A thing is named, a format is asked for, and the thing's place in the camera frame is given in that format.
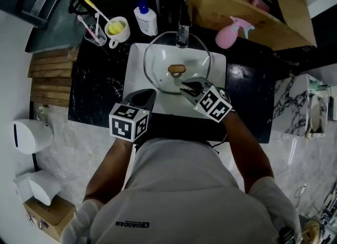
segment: cardboard box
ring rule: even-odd
[[[23,205],[31,221],[58,242],[64,227],[74,217],[76,211],[72,203],[59,196],[54,197],[50,206],[44,205],[34,197]]]
[[[255,26],[249,40],[273,50],[316,46],[313,27],[305,0],[277,0],[285,23],[253,6],[249,0],[187,0],[193,24],[221,30],[242,18]],[[240,28],[239,36],[244,38]]]

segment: faucet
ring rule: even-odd
[[[178,48],[187,48],[189,45],[189,32],[192,25],[189,11],[185,3],[180,7],[180,16],[177,30],[177,43]]]

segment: white t-shirt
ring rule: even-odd
[[[278,243],[279,224],[300,241],[299,217],[273,178],[245,194],[211,147],[153,139],[125,189],[104,206],[85,201],[61,243]]]

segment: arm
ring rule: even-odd
[[[229,112],[222,123],[227,130],[233,157],[248,194],[257,180],[274,177],[268,157],[237,114]]]
[[[88,183],[84,200],[96,199],[103,204],[123,188],[133,143],[116,138],[102,163]]]

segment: person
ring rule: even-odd
[[[236,113],[222,123],[245,192],[210,146],[165,138],[141,146],[122,190],[133,145],[116,139],[61,243],[281,243],[282,224],[301,241],[261,146]]]

